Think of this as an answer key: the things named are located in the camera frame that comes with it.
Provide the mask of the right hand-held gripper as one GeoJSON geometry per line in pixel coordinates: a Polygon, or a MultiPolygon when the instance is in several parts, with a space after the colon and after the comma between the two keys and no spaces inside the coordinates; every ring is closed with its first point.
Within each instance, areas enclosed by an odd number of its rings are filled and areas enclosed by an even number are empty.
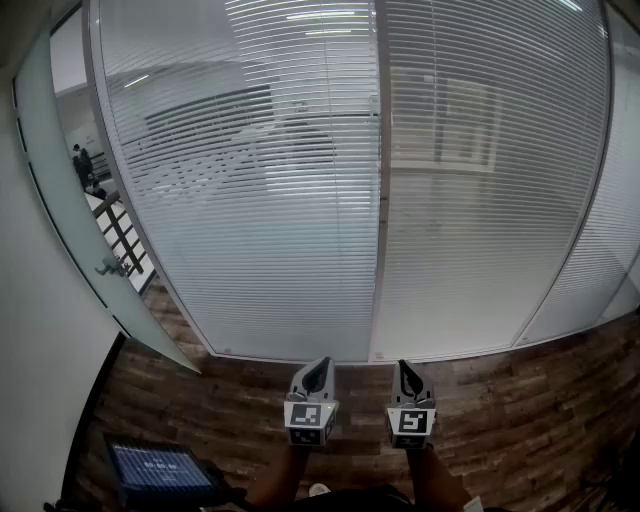
{"type": "Polygon", "coordinates": [[[407,360],[399,360],[394,366],[391,404],[386,408],[391,446],[425,449],[436,419],[433,385],[418,366],[407,360]],[[404,398],[412,402],[404,403],[404,398]]]}

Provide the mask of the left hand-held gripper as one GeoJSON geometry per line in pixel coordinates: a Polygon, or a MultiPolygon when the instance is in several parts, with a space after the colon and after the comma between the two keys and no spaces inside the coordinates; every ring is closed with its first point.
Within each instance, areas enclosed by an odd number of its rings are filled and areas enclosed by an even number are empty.
{"type": "Polygon", "coordinates": [[[284,426],[291,445],[325,446],[336,424],[335,363],[328,356],[301,368],[284,400],[284,426]]]}

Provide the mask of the white venetian blinds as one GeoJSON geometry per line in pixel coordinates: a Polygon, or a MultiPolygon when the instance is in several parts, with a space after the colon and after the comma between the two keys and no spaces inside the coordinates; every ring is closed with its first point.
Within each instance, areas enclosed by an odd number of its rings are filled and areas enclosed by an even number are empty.
{"type": "Polygon", "coordinates": [[[379,220],[371,0],[97,0],[129,202],[217,353],[369,353],[379,220]]]}

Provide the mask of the person's left forearm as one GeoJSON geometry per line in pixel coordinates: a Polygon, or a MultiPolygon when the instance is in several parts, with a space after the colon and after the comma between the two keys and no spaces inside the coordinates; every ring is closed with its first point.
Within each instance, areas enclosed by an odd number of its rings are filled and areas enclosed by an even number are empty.
{"type": "Polygon", "coordinates": [[[260,512],[280,512],[297,495],[311,448],[285,445],[247,490],[246,501],[260,512]]]}

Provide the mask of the person's right forearm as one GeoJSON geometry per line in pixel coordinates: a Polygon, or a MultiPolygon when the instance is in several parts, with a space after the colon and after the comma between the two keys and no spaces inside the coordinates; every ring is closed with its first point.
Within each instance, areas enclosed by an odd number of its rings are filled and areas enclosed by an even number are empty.
{"type": "Polygon", "coordinates": [[[407,450],[415,506],[422,512],[463,512],[472,500],[460,477],[452,475],[431,447],[407,450]]]}

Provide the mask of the person's black shorts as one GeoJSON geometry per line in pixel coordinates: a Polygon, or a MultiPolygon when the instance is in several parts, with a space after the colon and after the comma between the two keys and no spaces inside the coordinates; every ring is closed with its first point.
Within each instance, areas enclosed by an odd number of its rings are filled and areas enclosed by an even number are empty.
{"type": "Polygon", "coordinates": [[[409,498],[391,485],[344,489],[295,501],[287,512],[414,512],[409,498]]]}

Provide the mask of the black tablet with blue screen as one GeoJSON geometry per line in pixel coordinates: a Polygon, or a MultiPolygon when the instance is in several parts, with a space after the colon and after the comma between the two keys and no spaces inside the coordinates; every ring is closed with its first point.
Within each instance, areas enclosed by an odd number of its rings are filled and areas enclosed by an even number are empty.
{"type": "Polygon", "coordinates": [[[189,448],[109,433],[103,439],[128,512],[199,512],[228,502],[221,481],[189,448]]]}

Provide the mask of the black metal railing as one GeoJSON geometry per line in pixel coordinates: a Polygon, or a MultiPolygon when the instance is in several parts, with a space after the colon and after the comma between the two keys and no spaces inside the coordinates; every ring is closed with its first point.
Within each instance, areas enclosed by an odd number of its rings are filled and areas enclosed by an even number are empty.
{"type": "Polygon", "coordinates": [[[119,193],[115,191],[104,198],[86,194],[85,198],[111,252],[124,267],[131,284],[143,295],[155,276],[155,268],[119,193]]]}

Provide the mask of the frosted glass door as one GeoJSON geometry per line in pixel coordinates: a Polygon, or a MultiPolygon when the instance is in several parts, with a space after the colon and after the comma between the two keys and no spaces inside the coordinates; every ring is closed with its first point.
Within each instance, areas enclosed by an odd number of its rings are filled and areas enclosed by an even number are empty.
{"type": "Polygon", "coordinates": [[[20,133],[30,170],[55,230],[109,317],[128,337],[176,363],[197,367],[150,313],[128,277],[94,270],[114,255],[81,190],[66,147],[52,77],[50,33],[35,37],[14,80],[20,133]]]}

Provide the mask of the grey metal partition post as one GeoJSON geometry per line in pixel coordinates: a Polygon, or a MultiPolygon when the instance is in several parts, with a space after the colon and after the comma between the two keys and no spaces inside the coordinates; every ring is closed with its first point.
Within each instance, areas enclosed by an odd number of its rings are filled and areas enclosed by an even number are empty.
{"type": "Polygon", "coordinates": [[[391,131],[392,131],[392,99],[391,99],[391,65],[388,32],[388,12],[385,0],[374,0],[376,10],[378,74],[379,74],[379,177],[380,197],[388,197],[388,202],[379,201],[379,224],[377,266],[375,273],[375,292],[372,313],[371,340],[369,345],[370,365],[384,364],[384,354],[378,346],[381,340],[381,309],[383,299],[384,270],[387,254],[387,238],[389,231],[389,205],[391,188],[391,131]],[[381,226],[381,220],[387,220],[387,226],[381,226]]]}

